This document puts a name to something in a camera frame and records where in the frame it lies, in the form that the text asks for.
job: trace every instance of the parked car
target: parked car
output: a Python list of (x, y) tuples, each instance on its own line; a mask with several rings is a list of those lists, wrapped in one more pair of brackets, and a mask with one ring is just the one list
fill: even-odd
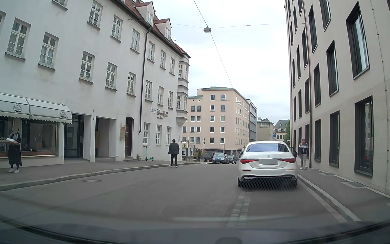
[(228, 160), (230, 163), (235, 164), (236, 160), (234, 159), (234, 155), (228, 155)]
[(297, 186), (297, 153), (282, 141), (252, 141), (240, 152), (237, 185), (279, 179)]
[(227, 164), (228, 157), (225, 153), (214, 153), (211, 162), (214, 164), (219, 164), (219, 163)]

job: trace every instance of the man in dark suit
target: man in dark suit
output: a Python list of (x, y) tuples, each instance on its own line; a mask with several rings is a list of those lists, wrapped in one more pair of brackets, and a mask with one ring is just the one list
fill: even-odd
[(176, 168), (178, 168), (177, 155), (180, 152), (180, 147), (179, 147), (179, 144), (176, 143), (175, 139), (172, 140), (172, 143), (169, 145), (168, 149), (169, 149), (168, 154), (171, 154), (171, 164), (169, 166), (172, 167), (172, 159), (175, 158), (176, 159)]

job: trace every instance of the building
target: building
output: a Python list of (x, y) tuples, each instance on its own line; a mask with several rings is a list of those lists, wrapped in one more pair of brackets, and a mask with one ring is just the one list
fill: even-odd
[(198, 89), (197, 96), (188, 97), (188, 108), (185, 146), (239, 156), (249, 142), (250, 103), (243, 95), (228, 87)]
[(190, 57), (154, 13), (139, 0), (0, 0), (0, 138), (20, 128), (24, 166), (169, 159)]
[(274, 127), (274, 135), (276, 133), (276, 137), (274, 136), (273, 140), (285, 141), (285, 134), (287, 134), (287, 123), (289, 123), (289, 119), (283, 119), (276, 122)]
[(268, 118), (257, 121), (257, 141), (270, 141), (274, 136), (274, 124)]
[(246, 99), (249, 102), (249, 141), (257, 140), (257, 108), (250, 99)]
[(390, 0), (286, 0), (291, 145), (390, 195)]

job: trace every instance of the sidewalk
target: sidewalk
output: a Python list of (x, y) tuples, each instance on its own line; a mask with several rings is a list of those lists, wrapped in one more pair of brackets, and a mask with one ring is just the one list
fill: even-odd
[(382, 192), (318, 169), (299, 170), (299, 180), (346, 221), (390, 221), (390, 196)]
[[(185, 164), (198, 163), (179, 162), (179, 165)], [(20, 172), (17, 174), (8, 173), (9, 169), (0, 169), (0, 191), (95, 175), (166, 167), (168, 165), (169, 161), (71, 162), (68, 160), (67, 163), (64, 164), (33, 167), (21, 166), (19, 168)]]

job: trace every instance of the person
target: person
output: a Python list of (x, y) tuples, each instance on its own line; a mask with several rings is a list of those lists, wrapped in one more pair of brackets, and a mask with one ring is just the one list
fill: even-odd
[(306, 143), (305, 138), (303, 138), (302, 142), (299, 144), (298, 154), (300, 157), (300, 169), (308, 169), (308, 167), (306, 166), (306, 156), (308, 155), (308, 144)]
[(8, 146), (8, 163), (11, 167), (8, 173), (19, 173), (19, 166), (22, 166), (22, 156), (20, 154), (20, 134), (17, 126), (13, 126), (13, 132), (11, 132), (9, 138), (15, 140), (15, 145), (10, 144)]
[(172, 143), (169, 145), (168, 149), (169, 149), (168, 154), (171, 154), (171, 164), (169, 166), (172, 167), (172, 159), (175, 158), (176, 159), (176, 168), (178, 168), (177, 155), (179, 154), (180, 147), (179, 147), (179, 144), (176, 143), (175, 139), (172, 140)]

